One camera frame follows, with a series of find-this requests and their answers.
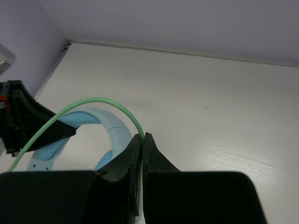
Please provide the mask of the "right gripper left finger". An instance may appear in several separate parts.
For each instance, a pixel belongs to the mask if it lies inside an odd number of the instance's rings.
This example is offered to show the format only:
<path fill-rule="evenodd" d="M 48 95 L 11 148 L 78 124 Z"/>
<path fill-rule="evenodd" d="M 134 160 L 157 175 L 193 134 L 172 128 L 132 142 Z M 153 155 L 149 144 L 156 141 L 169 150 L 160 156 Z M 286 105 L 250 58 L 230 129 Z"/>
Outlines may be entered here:
<path fill-rule="evenodd" d="M 140 211 L 141 138 L 98 171 L 5 172 L 3 224 L 133 224 Z"/>

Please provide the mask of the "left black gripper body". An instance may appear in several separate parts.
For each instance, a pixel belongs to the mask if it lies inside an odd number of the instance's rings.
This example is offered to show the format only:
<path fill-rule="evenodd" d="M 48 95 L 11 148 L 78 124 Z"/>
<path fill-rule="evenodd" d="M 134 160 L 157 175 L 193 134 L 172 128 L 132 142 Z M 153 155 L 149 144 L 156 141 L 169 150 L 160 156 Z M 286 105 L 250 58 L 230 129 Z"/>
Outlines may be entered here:
<path fill-rule="evenodd" d="M 17 98 L 22 93 L 20 80 L 0 83 L 0 139 L 7 154 L 18 156 L 26 141 Z"/>

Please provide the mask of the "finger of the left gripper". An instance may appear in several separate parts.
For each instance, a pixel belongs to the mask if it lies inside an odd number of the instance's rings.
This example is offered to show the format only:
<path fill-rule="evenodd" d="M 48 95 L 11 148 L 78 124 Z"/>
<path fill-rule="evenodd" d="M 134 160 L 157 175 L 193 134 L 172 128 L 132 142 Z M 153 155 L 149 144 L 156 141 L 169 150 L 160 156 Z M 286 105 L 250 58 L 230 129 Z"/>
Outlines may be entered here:
<path fill-rule="evenodd" d="M 22 81 L 16 81 L 16 115 L 17 115 L 17 148 L 22 149 L 27 142 L 46 124 L 55 113 L 34 100 L 24 87 Z M 31 146 L 31 151 L 59 140 L 72 137 L 76 128 L 59 120 L 47 128 Z"/>

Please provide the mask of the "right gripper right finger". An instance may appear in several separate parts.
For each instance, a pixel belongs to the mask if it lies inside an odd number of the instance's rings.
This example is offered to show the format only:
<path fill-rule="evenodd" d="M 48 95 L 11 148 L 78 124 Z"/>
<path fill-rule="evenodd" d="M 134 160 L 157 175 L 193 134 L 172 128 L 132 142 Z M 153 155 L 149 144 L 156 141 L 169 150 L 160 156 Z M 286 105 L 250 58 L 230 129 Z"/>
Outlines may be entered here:
<path fill-rule="evenodd" d="M 183 172 L 143 142 L 143 213 L 148 224 L 264 224 L 250 178 L 235 171 Z"/>

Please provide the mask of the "light blue headphones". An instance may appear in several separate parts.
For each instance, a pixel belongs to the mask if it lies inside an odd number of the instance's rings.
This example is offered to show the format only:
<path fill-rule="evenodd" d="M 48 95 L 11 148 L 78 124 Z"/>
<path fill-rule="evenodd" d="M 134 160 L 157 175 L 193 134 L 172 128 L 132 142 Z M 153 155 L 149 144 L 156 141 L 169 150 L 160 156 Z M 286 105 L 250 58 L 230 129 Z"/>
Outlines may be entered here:
<path fill-rule="evenodd" d="M 35 151 L 28 171 L 98 170 L 120 154 L 132 139 L 127 126 L 111 112 L 75 108 L 59 119 L 77 134 Z"/>

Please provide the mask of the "aluminium rail left side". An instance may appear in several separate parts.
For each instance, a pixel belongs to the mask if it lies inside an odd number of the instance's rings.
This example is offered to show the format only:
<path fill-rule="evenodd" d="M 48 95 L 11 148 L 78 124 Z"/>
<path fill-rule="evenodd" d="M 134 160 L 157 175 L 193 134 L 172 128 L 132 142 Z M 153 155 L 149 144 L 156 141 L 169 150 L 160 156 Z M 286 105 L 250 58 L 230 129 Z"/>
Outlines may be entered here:
<path fill-rule="evenodd" d="M 40 87 L 40 89 L 38 90 L 37 94 L 34 97 L 34 100 L 37 100 L 37 98 L 39 97 L 39 95 L 42 93 L 43 89 L 45 88 L 46 84 L 48 83 L 48 81 L 50 80 L 51 76 L 53 75 L 53 73 L 55 72 L 57 66 L 60 64 L 61 60 L 63 59 L 63 57 L 65 56 L 66 52 L 68 51 L 69 47 L 72 45 L 73 40 L 69 39 L 68 43 L 66 44 L 66 46 L 64 47 L 62 53 L 60 54 L 57 62 L 54 64 L 53 68 L 51 69 L 49 75 L 47 76 L 47 78 L 45 79 L 44 83 L 42 84 L 42 86 Z"/>

